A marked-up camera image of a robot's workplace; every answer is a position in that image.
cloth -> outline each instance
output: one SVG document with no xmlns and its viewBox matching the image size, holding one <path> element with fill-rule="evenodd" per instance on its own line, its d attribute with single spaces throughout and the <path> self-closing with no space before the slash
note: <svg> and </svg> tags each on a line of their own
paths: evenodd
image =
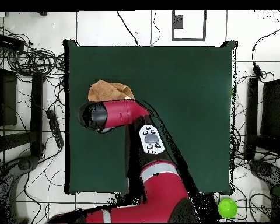
<svg viewBox="0 0 280 224">
<path fill-rule="evenodd" d="M 127 100 L 135 97 L 131 89 L 121 83 L 108 83 L 104 80 L 98 80 L 90 86 L 88 100 L 90 102 L 107 102 L 112 100 Z"/>
</svg>

white floor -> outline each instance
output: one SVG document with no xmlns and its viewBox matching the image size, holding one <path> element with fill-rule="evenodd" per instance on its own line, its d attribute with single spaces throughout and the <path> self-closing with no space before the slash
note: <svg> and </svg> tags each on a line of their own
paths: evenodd
<svg viewBox="0 0 280 224">
<path fill-rule="evenodd" d="M 179 15 L 190 15 L 187 12 L 178 12 Z M 123 12 L 122 18 L 125 20 L 126 25 L 134 34 L 136 32 L 138 42 L 140 45 L 148 46 L 150 43 L 155 43 L 156 46 L 172 46 L 172 45 L 208 45 L 220 46 L 224 41 L 235 40 L 239 42 L 237 49 L 237 63 L 236 70 L 247 71 L 248 75 L 253 74 L 251 62 L 251 50 L 254 43 L 262 36 L 270 34 L 280 28 L 280 12 L 277 11 L 251 11 L 251 10 L 208 10 L 206 19 L 206 40 L 205 42 L 172 42 L 172 12 L 171 11 L 157 11 L 149 10 L 136 11 L 136 12 Z M 155 20 L 152 26 L 151 34 L 151 16 Z M 0 18 L 0 26 L 5 30 L 9 30 L 16 34 L 25 34 L 33 43 L 33 47 L 46 48 L 53 51 L 56 55 L 64 52 L 62 41 L 63 39 L 77 40 L 80 45 L 134 45 L 135 40 L 131 37 L 129 32 L 124 27 L 116 12 L 48 12 L 46 17 L 42 17 L 36 12 L 23 12 L 23 13 L 8 13 L 4 18 Z M 265 72 L 274 73 L 275 79 L 280 78 L 280 33 L 269 38 L 263 39 L 256 46 L 254 53 L 254 60 L 258 61 L 257 64 Z M 244 76 L 244 72 L 239 72 L 238 77 Z M 268 75 L 266 80 L 270 81 L 271 75 Z M 58 79 L 51 81 L 57 84 Z M 31 84 L 18 81 L 17 88 L 25 94 L 31 93 Z M 44 108 L 47 106 L 48 101 L 55 100 L 54 87 L 48 82 L 44 83 Z M 239 101 L 246 107 L 246 80 L 238 87 Z M 18 102 L 22 100 L 28 101 L 30 97 L 25 96 L 18 92 Z M 19 103 L 17 111 L 23 118 L 26 127 L 30 126 L 30 110 L 24 103 Z M 237 109 L 237 113 L 242 111 L 242 108 Z M 58 108 L 57 115 L 64 118 L 64 113 Z M 244 114 L 239 114 L 236 117 L 236 126 L 239 129 L 244 123 Z M 44 131 L 49 131 L 47 118 L 44 117 Z M 5 127 L 2 129 L 2 135 L 8 135 L 15 132 L 23 131 L 23 127 L 19 121 L 15 127 Z M 244 134 L 244 127 L 241 129 L 241 134 Z M 51 132 L 43 132 L 43 142 L 51 137 Z M 29 146 L 21 146 L 11 149 L 1 154 L 1 159 L 9 161 L 19 155 L 20 152 L 27 149 Z M 47 144 L 46 157 L 49 157 L 57 152 L 54 138 L 51 138 Z M 50 185 L 50 182 L 43 173 L 44 166 L 49 168 L 46 170 L 47 177 L 52 183 L 60 186 Z M 42 202 L 41 211 L 35 219 L 35 223 L 44 223 L 47 219 L 45 217 L 45 210 L 48 209 L 48 202 L 50 202 L 50 217 L 55 214 L 72 211 L 75 208 L 91 208 L 101 204 L 105 204 L 110 198 L 114 198 L 113 194 L 96 194 L 96 193 L 80 193 L 78 195 L 66 195 L 63 192 L 64 171 L 65 170 L 65 149 L 52 159 L 40 164 L 36 170 L 31 172 L 29 187 L 27 188 L 28 194 L 35 200 Z M 246 173 L 245 168 L 238 168 L 234 171 L 233 177 L 234 185 L 240 189 L 245 196 L 249 197 L 254 193 L 264 193 L 269 195 L 267 186 L 260 180 L 256 179 L 249 171 Z M 17 210 L 19 216 L 29 217 L 30 222 L 39 211 L 39 205 L 28 199 L 24 192 L 23 187 L 27 180 L 27 176 L 23 176 L 17 188 Z M 234 200 L 243 200 L 244 195 L 236 190 L 230 198 Z M 270 201 L 265 197 L 256 196 L 252 202 L 256 207 L 265 206 L 270 207 Z M 246 220 L 241 222 L 253 221 L 249 210 L 247 211 L 245 201 L 238 203 L 237 218 L 241 219 L 246 216 Z M 257 221 L 267 221 L 268 218 L 261 212 L 253 213 Z"/>
</svg>

dark green tabletop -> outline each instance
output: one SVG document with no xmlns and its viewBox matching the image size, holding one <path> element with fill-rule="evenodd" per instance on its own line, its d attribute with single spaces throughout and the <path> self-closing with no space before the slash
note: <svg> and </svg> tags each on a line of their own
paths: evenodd
<svg viewBox="0 0 280 224">
<path fill-rule="evenodd" d="M 99 79 L 128 85 L 173 137 L 200 192 L 229 189 L 232 50 L 224 47 L 69 47 L 69 192 L 127 192 L 124 127 L 100 135 L 76 116 Z"/>
</svg>

cable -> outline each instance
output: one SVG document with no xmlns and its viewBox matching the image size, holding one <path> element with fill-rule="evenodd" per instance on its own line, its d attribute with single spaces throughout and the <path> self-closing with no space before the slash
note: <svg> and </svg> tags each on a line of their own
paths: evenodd
<svg viewBox="0 0 280 224">
<path fill-rule="evenodd" d="M 254 51 L 255 51 L 255 46 L 256 46 L 256 44 L 259 42 L 259 41 L 261 41 L 261 40 L 263 40 L 264 38 L 266 38 L 266 37 L 269 37 L 269 36 L 271 36 L 271 35 L 273 35 L 273 34 L 277 34 L 277 33 L 280 33 L 280 29 L 278 29 L 277 31 L 274 31 L 273 33 L 270 33 L 270 34 L 268 34 L 268 35 L 265 35 L 265 36 L 263 36 L 263 37 L 261 37 L 261 38 L 259 38 L 256 42 L 255 42 L 255 44 L 254 44 L 254 46 L 253 46 L 253 48 L 252 48 L 252 62 L 255 64 L 255 62 L 254 62 Z"/>
<path fill-rule="evenodd" d="M 156 19 L 156 12 L 155 12 L 155 16 L 154 16 L 154 18 L 153 18 L 153 25 L 154 25 L 154 26 L 156 27 L 156 29 L 159 31 L 159 37 L 157 38 L 157 40 L 156 40 L 155 42 L 153 42 L 152 46 L 153 46 L 155 43 L 157 43 L 157 42 L 159 41 L 160 37 L 161 37 L 161 32 L 160 32 L 160 30 L 158 29 L 158 27 L 156 26 L 155 19 Z"/>
<path fill-rule="evenodd" d="M 60 173 L 60 172 L 64 172 L 65 173 L 65 171 L 57 171 L 53 176 L 52 176 L 52 179 L 49 181 L 50 183 L 49 183 L 49 187 L 48 187 L 48 204 L 47 204 L 47 206 L 49 207 L 49 210 L 50 210 L 50 203 L 49 203 L 49 191 L 50 191 L 50 185 L 51 184 L 53 184 L 53 185 L 55 185 L 54 183 L 52 183 L 52 180 L 53 180 L 53 178 L 56 176 L 56 174 L 58 174 L 58 173 Z"/>
<path fill-rule="evenodd" d="M 279 32 L 280 32 L 280 29 L 278 29 L 277 31 L 274 31 L 274 32 L 271 33 L 271 34 L 268 34 L 268 35 L 265 35 L 265 36 L 259 38 L 259 39 L 255 42 L 255 44 L 254 44 L 254 46 L 253 46 L 253 48 L 252 48 L 253 71 L 255 72 L 255 75 L 256 75 L 256 77 L 260 80 L 260 82 L 262 82 L 261 78 L 263 78 L 263 74 L 261 73 L 260 67 L 259 67 L 258 65 L 256 65 L 256 63 L 255 63 L 255 61 L 254 61 L 254 51 L 255 51 L 255 49 L 256 49 L 256 48 L 255 48 L 255 47 L 256 47 L 256 44 L 257 44 L 259 41 L 263 40 L 264 38 L 269 37 L 269 36 L 271 36 L 271 35 L 273 35 L 273 34 L 277 34 L 277 33 L 279 33 Z"/>
<path fill-rule="evenodd" d="M 127 27 L 127 25 L 124 22 L 124 19 L 121 17 L 121 15 L 119 14 L 118 11 L 116 11 L 117 15 L 119 16 L 119 18 L 121 19 L 122 23 L 124 24 L 125 28 L 128 30 L 128 32 L 130 33 L 130 35 L 134 38 L 135 42 L 136 42 L 136 46 L 139 45 L 138 40 L 136 39 L 136 37 L 131 33 L 131 31 L 129 30 L 129 28 Z"/>
<path fill-rule="evenodd" d="M 40 207 L 39 210 L 38 210 L 38 213 L 35 215 L 35 217 L 33 218 L 32 222 L 31 222 L 31 224 L 33 224 L 34 220 L 36 219 L 36 217 L 37 217 L 37 216 L 39 215 L 39 213 L 40 213 L 41 205 L 40 205 L 40 203 L 37 202 L 34 198 L 32 198 L 31 196 L 29 196 L 28 193 L 27 193 L 27 191 L 26 191 L 26 186 L 27 186 L 27 184 L 28 184 L 29 178 L 30 178 L 30 173 L 28 173 L 27 181 L 26 181 L 26 183 L 25 183 L 25 185 L 24 185 L 24 192 L 25 192 L 26 196 L 27 196 L 30 200 L 36 202 L 36 203 L 39 205 L 39 207 Z"/>
</svg>

